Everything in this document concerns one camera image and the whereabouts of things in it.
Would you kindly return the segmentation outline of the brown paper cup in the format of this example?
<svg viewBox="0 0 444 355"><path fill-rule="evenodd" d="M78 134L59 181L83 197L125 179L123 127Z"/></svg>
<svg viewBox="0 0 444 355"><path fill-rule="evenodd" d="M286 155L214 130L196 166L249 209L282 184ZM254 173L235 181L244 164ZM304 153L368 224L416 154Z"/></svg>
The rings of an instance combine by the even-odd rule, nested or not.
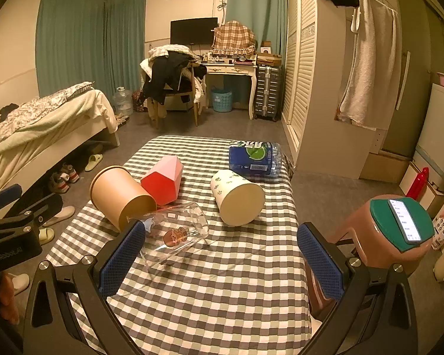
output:
<svg viewBox="0 0 444 355"><path fill-rule="evenodd" d="M138 219L157 209L155 199L123 166L102 169L90 184L90 201L118 230L130 219Z"/></svg>

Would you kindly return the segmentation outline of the clear plastic cup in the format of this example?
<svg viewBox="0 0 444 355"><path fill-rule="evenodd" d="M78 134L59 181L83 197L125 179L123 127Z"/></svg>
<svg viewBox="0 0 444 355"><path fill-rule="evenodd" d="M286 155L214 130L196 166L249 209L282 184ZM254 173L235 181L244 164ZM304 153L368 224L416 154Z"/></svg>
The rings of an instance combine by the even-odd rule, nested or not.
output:
<svg viewBox="0 0 444 355"><path fill-rule="evenodd" d="M198 243L206 243L209 233L204 212L196 202L177 204L145 215L127 216L126 220L139 220L143 224L145 241L136 263L147 271L159 264L168 264L174 256L187 252Z"/></svg>

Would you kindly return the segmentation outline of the red pink faceted cup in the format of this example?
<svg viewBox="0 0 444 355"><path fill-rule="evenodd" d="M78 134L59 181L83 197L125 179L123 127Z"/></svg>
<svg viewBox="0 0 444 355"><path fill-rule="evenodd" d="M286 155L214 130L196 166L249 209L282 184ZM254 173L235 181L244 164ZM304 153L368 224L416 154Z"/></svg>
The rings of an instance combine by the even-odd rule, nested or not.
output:
<svg viewBox="0 0 444 355"><path fill-rule="evenodd" d="M158 206L165 206L178 198L183 169L177 156L164 156L143 176L140 184Z"/></svg>

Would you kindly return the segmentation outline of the white patterned paper cup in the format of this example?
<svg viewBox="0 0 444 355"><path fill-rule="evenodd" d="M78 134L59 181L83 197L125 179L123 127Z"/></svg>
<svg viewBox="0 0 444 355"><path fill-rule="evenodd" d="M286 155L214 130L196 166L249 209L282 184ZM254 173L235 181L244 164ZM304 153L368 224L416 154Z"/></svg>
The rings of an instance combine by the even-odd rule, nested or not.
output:
<svg viewBox="0 0 444 355"><path fill-rule="evenodd" d="M221 219L232 227L251 223L265 206L264 189L229 169L212 176L211 189Z"/></svg>

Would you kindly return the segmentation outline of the brown plastic stool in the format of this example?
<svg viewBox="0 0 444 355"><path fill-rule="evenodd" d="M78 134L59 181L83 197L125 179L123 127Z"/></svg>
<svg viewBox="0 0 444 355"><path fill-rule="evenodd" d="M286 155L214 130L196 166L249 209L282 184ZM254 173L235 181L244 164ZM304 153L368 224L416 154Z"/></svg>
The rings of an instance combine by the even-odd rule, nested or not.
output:
<svg viewBox="0 0 444 355"><path fill-rule="evenodd" d="M370 202L374 199L399 200L403 196L382 195L368 200L357 211L338 226L327 241L337 245L352 244L355 256L368 267L389 268L401 264L407 275L413 274L420 261L432 247L432 238L407 252L399 252L376 226L371 213Z"/></svg>

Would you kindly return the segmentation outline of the white slipper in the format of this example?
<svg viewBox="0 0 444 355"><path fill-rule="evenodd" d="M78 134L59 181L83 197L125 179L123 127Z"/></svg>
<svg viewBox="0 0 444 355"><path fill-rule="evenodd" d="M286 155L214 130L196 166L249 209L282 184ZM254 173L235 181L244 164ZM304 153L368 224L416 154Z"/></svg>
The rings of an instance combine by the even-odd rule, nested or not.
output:
<svg viewBox="0 0 444 355"><path fill-rule="evenodd" d="M51 227L53 225L56 225L64 220L70 219L74 214L74 206L65 206L55 216L52 216L49 220L47 220L43 224L43 227Z"/></svg>

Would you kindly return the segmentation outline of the red white sneaker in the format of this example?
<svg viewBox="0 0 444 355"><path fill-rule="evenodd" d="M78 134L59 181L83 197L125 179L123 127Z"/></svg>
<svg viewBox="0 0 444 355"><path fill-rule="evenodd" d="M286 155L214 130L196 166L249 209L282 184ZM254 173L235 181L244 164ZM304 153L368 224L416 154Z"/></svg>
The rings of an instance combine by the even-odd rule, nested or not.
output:
<svg viewBox="0 0 444 355"><path fill-rule="evenodd" d="M64 194L69 191L68 181L70 176L64 172L54 172L49 178L48 188L51 192Z"/></svg>

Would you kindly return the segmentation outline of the smartphone with lit screen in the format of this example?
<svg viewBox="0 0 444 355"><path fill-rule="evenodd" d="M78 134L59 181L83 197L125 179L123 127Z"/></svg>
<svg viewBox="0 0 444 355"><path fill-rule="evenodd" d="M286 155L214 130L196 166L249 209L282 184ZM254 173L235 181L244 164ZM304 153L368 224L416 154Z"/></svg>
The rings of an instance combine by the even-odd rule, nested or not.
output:
<svg viewBox="0 0 444 355"><path fill-rule="evenodd" d="M387 202L405 241L408 244L420 243L422 241L421 235L405 203L401 200L388 200Z"/></svg>

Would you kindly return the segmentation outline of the green stool cushion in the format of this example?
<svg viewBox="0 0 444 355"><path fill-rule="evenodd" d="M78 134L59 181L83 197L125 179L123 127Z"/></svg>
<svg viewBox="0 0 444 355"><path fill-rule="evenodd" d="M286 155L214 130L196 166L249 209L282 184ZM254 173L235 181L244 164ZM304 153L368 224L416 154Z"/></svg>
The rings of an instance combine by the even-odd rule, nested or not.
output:
<svg viewBox="0 0 444 355"><path fill-rule="evenodd" d="M380 232L393 244L399 252L407 252L412 248L420 246L434 235L432 220L427 211L415 200L402 197L399 201L406 206L416 229L418 230L419 242L408 242L402 233L395 213L389 205L388 199L374 199L370 202L371 216Z"/></svg>

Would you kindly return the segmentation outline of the bed with floral duvet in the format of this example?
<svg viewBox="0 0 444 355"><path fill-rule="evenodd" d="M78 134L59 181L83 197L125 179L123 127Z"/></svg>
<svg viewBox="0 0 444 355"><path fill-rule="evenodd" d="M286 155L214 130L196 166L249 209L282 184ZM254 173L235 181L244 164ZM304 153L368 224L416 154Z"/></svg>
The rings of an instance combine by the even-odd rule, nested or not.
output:
<svg viewBox="0 0 444 355"><path fill-rule="evenodd" d="M113 134L115 113L105 94L83 82L0 111L0 190L42 151L90 120L101 118Z"/></svg>

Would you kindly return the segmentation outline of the green slipper under bed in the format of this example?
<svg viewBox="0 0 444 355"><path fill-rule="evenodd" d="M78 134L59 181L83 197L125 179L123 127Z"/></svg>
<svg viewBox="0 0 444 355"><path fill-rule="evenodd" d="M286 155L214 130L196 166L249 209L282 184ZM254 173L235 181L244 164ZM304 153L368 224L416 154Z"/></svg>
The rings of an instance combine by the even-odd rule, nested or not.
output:
<svg viewBox="0 0 444 355"><path fill-rule="evenodd" d="M88 162L85 166L85 171L91 172L92 170L94 170L98 166L98 164L102 161L102 159L103 159L103 154L90 155Z"/></svg>

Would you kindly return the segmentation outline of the red thermos bottle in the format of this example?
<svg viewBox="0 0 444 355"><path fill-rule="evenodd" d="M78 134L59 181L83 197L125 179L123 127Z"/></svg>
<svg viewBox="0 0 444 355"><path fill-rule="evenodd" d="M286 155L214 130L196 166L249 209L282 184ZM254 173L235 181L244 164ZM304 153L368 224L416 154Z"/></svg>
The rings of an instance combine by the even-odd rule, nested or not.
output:
<svg viewBox="0 0 444 355"><path fill-rule="evenodd" d="M418 200L427 186L428 178L429 168L424 167L421 172L416 175L414 181L407 191L406 197L412 198L413 200Z"/></svg>

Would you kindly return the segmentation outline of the cardboard box on floor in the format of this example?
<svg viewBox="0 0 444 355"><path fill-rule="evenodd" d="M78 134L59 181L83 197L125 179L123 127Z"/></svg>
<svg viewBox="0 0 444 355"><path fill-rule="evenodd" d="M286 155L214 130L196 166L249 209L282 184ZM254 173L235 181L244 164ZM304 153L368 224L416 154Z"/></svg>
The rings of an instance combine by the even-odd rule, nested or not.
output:
<svg viewBox="0 0 444 355"><path fill-rule="evenodd" d="M383 150L380 150L379 153L370 152L359 178L399 184L410 161L410 158Z"/></svg>

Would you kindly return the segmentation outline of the checkered green white tablecloth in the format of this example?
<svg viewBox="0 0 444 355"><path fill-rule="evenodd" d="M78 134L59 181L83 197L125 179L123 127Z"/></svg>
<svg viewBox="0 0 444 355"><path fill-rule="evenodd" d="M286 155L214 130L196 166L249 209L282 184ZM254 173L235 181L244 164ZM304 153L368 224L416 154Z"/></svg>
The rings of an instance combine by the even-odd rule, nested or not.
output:
<svg viewBox="0 0 444 355"><path fill-rule="evenodd" d="M196 202L208 236L168 263L137 259L108 302L145 354L298 354L311 337L305 263L286 170L259 179L265 206L229 227L210 189L229 165L229 141L164 135L143 145L126 169L139 180L163 156L184 166L180 202Z"/></svg>

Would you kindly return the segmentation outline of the white small fridge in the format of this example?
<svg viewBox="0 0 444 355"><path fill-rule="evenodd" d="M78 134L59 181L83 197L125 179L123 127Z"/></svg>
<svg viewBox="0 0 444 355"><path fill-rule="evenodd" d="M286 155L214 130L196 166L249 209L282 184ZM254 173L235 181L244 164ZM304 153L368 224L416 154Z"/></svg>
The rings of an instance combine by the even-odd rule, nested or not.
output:
<svg viewBox="0 0 444 355"><path fill-rule="evenodd" d="M420 171L428 167L428 182L444 192L444 87L441 85L432 85L427 114L412 161Z"/></svg>

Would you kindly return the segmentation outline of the large water jug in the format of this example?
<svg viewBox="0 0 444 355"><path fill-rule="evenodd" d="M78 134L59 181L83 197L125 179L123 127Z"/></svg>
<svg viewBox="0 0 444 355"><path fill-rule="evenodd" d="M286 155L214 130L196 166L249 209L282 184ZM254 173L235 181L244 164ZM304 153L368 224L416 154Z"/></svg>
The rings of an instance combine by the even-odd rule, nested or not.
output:
<svg viewBox="0 0 444 355"><path fill-rule="evenodd" d="M113 102L116 115L130 116L133 113L132 92L125 87L117 87Z"/></svg>

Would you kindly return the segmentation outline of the blue water bottle pack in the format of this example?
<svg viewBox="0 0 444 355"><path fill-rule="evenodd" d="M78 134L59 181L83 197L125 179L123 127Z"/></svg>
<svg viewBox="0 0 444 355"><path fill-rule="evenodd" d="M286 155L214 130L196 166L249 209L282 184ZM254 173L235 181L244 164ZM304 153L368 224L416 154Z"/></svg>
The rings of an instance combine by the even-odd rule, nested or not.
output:
<svg viewBox="0 0 444 355"><path fill-rule="evenodd" d="M282 160L278 143L237 141L229 146L229 168L239 175L277 178Z"/></svg>

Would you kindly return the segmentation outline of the teal curtain left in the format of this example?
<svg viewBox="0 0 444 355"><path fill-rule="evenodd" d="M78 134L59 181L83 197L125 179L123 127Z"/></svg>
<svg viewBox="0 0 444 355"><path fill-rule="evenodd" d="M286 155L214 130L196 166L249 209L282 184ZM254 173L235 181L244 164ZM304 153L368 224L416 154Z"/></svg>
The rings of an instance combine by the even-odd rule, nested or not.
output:
<svg viewBox="0 0 444 355"><path fill-rule="evenodd" d="M35 63L41 96L92 82L111 97L140 87L146 0L41 0Z"/></svg>

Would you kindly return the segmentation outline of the teal curtain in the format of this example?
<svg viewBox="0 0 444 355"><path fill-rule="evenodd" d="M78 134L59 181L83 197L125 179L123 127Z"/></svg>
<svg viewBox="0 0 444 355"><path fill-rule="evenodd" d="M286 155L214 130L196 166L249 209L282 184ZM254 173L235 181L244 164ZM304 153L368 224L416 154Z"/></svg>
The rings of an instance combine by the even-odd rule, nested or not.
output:
<svg viewBox="0 0 444 355"><path fill-rule="evenodd" d="M249 27L257 46L270 41L274 54L283 56L287 41L287 0L227 0L226 20Z"/></svg>
<svg viewBox="0 0 444 355"><path fill-rule="evenodd" d="M41 96L92 82L111 97L140 87L146 0L41 0L35 63Z"/></svg>

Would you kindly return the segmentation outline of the hanging white towel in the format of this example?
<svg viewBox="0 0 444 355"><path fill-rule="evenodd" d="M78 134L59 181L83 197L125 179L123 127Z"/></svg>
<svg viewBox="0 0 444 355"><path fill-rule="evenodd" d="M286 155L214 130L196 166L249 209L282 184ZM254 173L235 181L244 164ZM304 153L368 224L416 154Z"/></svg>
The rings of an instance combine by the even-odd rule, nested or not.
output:
<svg viewBox="0 0 444 355"><path fill-rule="evenodd" d="M354 33L353 59L338 118L358 127L386 130L401 71L399 15L379 0L359 0L350 30Z"/></svg>

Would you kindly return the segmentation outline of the wooden chair with clothes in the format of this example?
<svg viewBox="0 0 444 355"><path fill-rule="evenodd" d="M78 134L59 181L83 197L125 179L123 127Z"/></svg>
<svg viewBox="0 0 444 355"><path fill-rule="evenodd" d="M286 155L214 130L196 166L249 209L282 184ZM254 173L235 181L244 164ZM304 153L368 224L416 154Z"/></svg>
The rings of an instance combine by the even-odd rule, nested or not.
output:
<svg viewBox="0 0 444 355"><path fill-rule="evenodd" d="M166 115L168 95L178 96L192 104L195 123L207 106L205 76L207 68L202 57L188 46L168 44L152 48L140 62L142 90L140 98L147 105L150 119L159 123Z"/></svg>

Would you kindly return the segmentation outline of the dark grey suitcase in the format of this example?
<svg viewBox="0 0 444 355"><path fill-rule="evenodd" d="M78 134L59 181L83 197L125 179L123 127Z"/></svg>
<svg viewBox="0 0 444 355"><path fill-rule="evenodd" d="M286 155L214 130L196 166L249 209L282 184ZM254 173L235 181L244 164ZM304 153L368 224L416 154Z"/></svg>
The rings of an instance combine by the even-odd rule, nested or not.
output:
<svg viewBox="0 0 444 355"><path fill-rule="evenodd" d="M260 65L257 67L257 86L253 101L254 118L276 121L281 110L282 69Z"/></svg>

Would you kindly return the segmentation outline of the blue laundry basket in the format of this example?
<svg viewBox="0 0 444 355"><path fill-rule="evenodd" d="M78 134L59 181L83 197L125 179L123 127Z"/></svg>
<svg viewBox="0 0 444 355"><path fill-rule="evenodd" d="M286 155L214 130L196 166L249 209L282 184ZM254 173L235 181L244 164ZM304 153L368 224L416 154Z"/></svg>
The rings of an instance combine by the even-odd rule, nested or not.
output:
<svg viewBox="0 0 444 355"><path fill-rule="evenodd" d="M232 110L232 92L230 90L212 88L212 107L215 112L227 113Z"/></svg>

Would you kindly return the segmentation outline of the black monitor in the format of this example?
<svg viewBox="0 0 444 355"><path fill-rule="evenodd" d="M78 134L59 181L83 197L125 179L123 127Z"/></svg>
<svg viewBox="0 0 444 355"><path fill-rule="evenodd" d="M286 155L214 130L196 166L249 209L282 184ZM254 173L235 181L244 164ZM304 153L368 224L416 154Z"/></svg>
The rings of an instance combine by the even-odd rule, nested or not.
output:
<svg viewBox="0 0 444 355"><path fill-rule="evenodd" d="M212 45L218 18L189 18L170 22L170 43L184 46Z"/></svg>

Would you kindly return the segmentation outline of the white louvered wardrobe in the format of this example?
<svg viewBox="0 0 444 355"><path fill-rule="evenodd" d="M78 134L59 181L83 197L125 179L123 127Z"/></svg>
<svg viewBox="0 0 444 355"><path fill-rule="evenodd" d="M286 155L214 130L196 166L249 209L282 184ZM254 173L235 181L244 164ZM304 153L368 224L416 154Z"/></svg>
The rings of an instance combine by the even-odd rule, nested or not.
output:
<svg viewBox="0 0 444 355"><path fill-rule="evenodd" d="M357 179L374 132L336 119L346 61L346 8L288 0L281 124L296 170Z"/></svg>

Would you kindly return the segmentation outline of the plaid blanket pile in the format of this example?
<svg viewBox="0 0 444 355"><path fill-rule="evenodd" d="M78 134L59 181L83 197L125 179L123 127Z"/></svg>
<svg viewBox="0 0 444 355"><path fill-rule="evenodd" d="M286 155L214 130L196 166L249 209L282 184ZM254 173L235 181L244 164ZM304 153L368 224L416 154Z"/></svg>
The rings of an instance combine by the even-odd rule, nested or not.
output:
<svg viewBox="0 0 444 355"><path fill-rule="evenodd" d="M214 29L212 54L251 56L256 51L255 35L249 27L232 20Z"/></svg>

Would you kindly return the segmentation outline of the teal curtain right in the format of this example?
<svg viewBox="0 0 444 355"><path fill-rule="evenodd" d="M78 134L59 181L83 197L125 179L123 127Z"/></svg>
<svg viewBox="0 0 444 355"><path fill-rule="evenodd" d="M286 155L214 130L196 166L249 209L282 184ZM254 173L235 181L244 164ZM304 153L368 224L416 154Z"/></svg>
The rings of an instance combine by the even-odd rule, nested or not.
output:
<svg viewBox="0 0 444 355"><path fill-rule="evenodd" d="M226 20L249 27L257 46L270 41L274 54L283 56L287 41L287 0L227 0Z"/></svg>

